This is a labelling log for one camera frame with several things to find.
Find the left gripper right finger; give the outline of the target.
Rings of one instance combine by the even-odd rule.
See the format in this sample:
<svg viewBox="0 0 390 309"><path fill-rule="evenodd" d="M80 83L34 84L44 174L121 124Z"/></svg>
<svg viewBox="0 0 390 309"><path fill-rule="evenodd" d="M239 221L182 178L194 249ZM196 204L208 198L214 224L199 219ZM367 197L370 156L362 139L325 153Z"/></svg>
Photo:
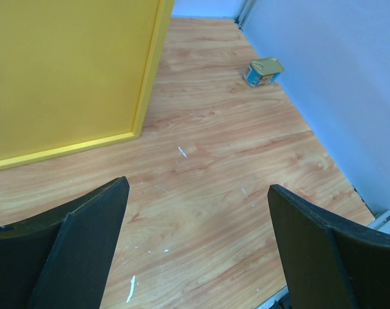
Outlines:
<svg viewBox="0 0 390 309"><path fill-rule="evenodd" d="M293 308L390 308L390 234L278 184L267 196Z"/></svg>

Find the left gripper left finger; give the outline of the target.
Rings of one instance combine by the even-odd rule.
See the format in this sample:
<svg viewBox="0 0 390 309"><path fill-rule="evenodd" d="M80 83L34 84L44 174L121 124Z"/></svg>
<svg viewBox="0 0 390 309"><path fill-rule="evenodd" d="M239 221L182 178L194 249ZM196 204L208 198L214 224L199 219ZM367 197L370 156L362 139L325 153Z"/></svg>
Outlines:
<svg viewBox="0 0 390 309"><path fill-rule="evenodd" d="M129 196L125 177L0 227L0 308L99 308Z"/></svg>

